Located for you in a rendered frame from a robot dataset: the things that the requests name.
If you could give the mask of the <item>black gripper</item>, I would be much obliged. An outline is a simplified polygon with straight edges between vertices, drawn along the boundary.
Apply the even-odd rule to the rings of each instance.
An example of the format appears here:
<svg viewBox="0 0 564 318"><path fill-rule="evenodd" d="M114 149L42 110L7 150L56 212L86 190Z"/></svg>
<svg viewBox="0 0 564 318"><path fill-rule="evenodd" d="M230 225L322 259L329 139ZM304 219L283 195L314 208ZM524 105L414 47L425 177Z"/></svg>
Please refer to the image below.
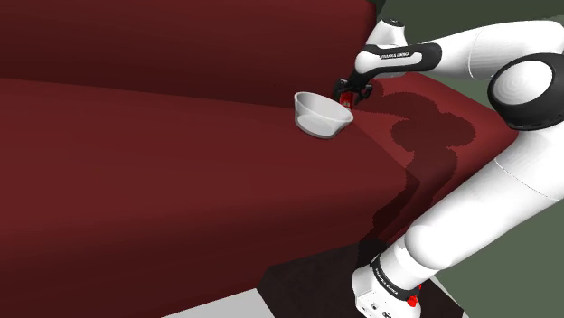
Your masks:
<svg viewBox="0 0 564 318"><path fill-rule="evenodd" d="M358 105L361 101L367 99L373 90L372 84L369 84L372 80L372 75L370 73L359 73L353 70L348 79L338 79L333 88L332 99L339 102L340 95L344 92L349 92L349 90L354 90L355 98L354 104Z"/></svg>

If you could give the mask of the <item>white bowl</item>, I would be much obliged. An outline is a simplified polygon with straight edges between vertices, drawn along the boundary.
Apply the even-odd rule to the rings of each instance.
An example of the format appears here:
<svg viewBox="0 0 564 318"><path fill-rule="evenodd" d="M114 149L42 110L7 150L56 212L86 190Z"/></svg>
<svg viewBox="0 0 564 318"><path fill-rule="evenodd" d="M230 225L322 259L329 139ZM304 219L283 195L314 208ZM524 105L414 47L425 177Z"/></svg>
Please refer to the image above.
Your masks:
<svg viewBox="0 0 564 318"><path fill-rule="evenodd" d="M353 113L325 96L300 91L294 95L295 123L305 133L331 139L353 122Z"/></svg>

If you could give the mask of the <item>dark robot stand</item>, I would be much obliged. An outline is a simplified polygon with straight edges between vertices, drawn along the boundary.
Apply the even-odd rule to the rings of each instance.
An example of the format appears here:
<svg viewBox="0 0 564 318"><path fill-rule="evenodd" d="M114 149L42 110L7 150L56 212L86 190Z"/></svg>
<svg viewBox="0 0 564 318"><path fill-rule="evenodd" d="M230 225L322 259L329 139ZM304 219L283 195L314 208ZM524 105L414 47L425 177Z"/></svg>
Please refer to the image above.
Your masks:
<svg viewBox="0 0 564 318"><path fill-rule="evenodd" d="M378 239L269 267L258 292L275 318L400 318L381 308L355 306L352 275L389 245Z"/></svg>

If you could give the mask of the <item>dark red sofa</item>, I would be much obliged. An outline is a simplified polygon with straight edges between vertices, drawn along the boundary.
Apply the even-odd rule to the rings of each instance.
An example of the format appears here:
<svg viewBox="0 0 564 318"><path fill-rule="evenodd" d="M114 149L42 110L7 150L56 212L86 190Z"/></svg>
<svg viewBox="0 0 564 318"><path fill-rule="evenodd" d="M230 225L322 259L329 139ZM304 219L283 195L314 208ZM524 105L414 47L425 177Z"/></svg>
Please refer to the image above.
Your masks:
<svg viewBox="0 0 564 318"><path fill-rule="evenodd" d="M332 140L294 123L368 0L0 0L0 318L160 318L387 239L510 144L418 74Z"/></svg>

